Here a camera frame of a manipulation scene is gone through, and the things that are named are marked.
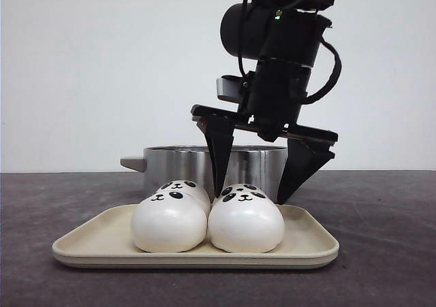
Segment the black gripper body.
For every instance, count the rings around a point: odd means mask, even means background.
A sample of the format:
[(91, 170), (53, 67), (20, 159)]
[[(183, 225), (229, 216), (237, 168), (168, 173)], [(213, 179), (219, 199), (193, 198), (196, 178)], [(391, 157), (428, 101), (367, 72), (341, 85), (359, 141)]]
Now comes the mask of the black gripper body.
[(235, 129), (257, 133), (273, 142), (278, 137), (334, 144), (335, 132), (297, 124), (301, 105), (307, 98), (306, 87), (311, 68), (280, 60), (259, 61), (245, 79), (250, 86), (235, 112), (194, 105), (193, 119), (218, 116), (234, 124)]

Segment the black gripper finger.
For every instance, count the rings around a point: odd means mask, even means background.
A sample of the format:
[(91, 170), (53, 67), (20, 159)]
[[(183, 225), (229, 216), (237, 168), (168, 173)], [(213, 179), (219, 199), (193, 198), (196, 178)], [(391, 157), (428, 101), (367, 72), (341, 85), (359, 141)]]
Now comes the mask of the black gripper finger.
[(214, 194), (219, 197), (233, 143), (234, 124), (218, 116), (199, 117), (197, 126), (203, 132), (211, 156)]
[(329, 148), (329, 144), (322, 142), (287, 140), (288, 157), (277, 193), (278, 204), (284, 204), (302, 183), (334, 158)]

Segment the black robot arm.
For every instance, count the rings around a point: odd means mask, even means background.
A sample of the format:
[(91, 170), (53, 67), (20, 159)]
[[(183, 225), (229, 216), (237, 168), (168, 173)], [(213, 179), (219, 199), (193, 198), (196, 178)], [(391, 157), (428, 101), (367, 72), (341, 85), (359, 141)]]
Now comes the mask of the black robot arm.
[(251, 131), (267, 142), (287, 139), (288, 157), (278, 188), (284, 203), (302, 183), (334, 157), (336, 133), (299, 125), (300, 109), (319, 101), (337, 83), (342, 63), (334, 60), (325, 85), (309, 95), (307, 85), (323, 33), (331, 21), (322, 16), (334, 0), (243, 0), (221, 21), (221, 41), (239, 61), (253, 59), (254, 71), (223, 76), (219, 99), (236, 103), (237, 111), (195, 105), (191, 113), (211, 154), (213, 184), (220, 194), (225, 181), (235, 129)]

